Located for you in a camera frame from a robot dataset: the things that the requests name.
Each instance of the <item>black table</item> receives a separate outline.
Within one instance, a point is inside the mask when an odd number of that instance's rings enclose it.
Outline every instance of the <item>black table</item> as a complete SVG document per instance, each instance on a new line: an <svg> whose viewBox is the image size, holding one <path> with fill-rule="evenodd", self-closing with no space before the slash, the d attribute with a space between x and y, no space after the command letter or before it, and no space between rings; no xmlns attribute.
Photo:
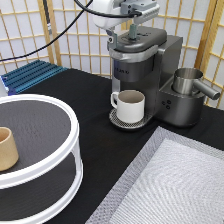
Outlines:
<svg viewBox="0 0 224 224"><path fill-rule="evenodd" d="M154 120L132 133L109 121L111 80L67 70L23 92L58 98L75 111L80 124L84 178L73 201L47 223L85 223L158 126L224 150L224 111L205 107L201 121L180 129Z"/></svg>

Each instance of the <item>black cable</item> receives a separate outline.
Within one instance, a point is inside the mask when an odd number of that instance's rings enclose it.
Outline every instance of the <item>black cable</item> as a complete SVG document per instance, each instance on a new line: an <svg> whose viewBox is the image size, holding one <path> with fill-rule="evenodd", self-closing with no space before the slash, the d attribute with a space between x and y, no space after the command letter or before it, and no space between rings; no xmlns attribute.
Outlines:
<svg viewBox="0 0 224 224"><path fill-rule="evenodd" d="M107 18L133 18L135 16L141 16L142 13L141 12L137 12L137 11L134 11L134 12L130 12L130 14L123 14L123 15L113 15L113 14L105 14L105 13L101 13L101 12L96 12L96 11L93 11L91 9L88 9L87 7L85 7L84 5L82 5L78 0L74 0L75 3L80 7L82 8L83 10L85 10L86 12L89 12L93 15L96 15L96 16L101 16L101 17L107 17Z"/></svg>
<svg viewBox="0 0 224 224"><path fill-rule="evenodd" d="M91 4L92 4L93 0L90 0L89 3L86 5L86 7L89 7ZM62 35L64 35L73 25L74 23L79 19L79 17L84 13L85 10L82 10L78 16L73 20L73 22L62 32L60 33L55 39L53 39L50 43L48 43L47 45L29 53L29 54L26 54L26 55L23 55L23 56L18 56L18 57L14 57L14 58L6 58L6 59L2 59L0 60L0 62L3 62L3 61L9 61L9 60L15 60L15 59L20 59L20 58L25 58L25 57L28 57L32 54L35 54L37 53L38 51L41 51L45 48L47 48L48 46L50 46L51 44L53 44L58 38L60 38Z"/></svg>

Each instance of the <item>beige ceramic cup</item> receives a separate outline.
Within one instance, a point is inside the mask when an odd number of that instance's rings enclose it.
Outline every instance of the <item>beige ceramic cup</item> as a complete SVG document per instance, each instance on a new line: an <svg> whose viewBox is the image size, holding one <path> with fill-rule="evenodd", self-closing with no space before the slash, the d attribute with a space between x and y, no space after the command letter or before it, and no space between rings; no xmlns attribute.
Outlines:
<svg viewBox="0 0 224 224"><path fill-rule="evenodd" d="M0 127L0 171L7 170L19 159L19 154L12 135L8 128Z"/></svg>

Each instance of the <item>white coffee cup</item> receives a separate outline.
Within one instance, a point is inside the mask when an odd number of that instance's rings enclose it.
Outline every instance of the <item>white coffee cup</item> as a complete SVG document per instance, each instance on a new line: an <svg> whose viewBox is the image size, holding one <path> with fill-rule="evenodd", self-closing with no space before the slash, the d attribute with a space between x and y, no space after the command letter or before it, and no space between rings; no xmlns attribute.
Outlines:
<svg viewBox="0 0 224 224"><path fill-rule="evenodd" d="M117 105L114 103L114 95L117 95ZM145 96L135 90L113 92L111 104L117 109L117 117L125 123L136 123L144 117Z"/></svg>

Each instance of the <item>shoji screen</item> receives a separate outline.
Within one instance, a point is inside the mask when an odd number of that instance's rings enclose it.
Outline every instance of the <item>shoji screen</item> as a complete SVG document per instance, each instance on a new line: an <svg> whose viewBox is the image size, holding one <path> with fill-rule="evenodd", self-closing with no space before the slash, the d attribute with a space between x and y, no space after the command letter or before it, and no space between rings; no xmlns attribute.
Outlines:
<svg viewBox="0 0 224 224"><path fill-rule="evenodd" d="M217 3L201 70L204 82L222 93L219 100L206 103L224 110L224 0Z"/></svg>
<svg viewBox="0 0 224 224"><path fill-rule="evenodd" d="M0 0L0 58L21 56L50 41L42 0ZM0 75L41 59L54 63L51 47L0 63Z"/></svg>
<svg viewBox="0 0 224 224"><path fill-rule="evenodd" d="M81 8L73 0L47 2L53 36L56 37L75 19ZM58 65L110 76L111 62L106 46L106 32L94 25L91 14L83 13L76 24L55 44Z"/></svg>
<svg viewBox="0 0 224 224"><path fill-rule="evenodd" d="M159 16L144 25L183 37L179 67L198 67L202 60L217 0L157 0Z"/></svg>
<svg viewBox="0 0 224 224"><path fill-rule="evenodd" d="M158 0L161 6L159 17L144 25L166 29L168 34L182 36L184 43L179 66L198 66L205 47L201 37L206 39L208 35L216 1ZM54 37L81 11L73 0L48 0L48 8ZM122 24L117 30L127 29L129 25L130 22ZM105 31L93 24L92 15L84 13L55 44L58 64L93 74L110 75L111 62L106 42Z"/></svg>

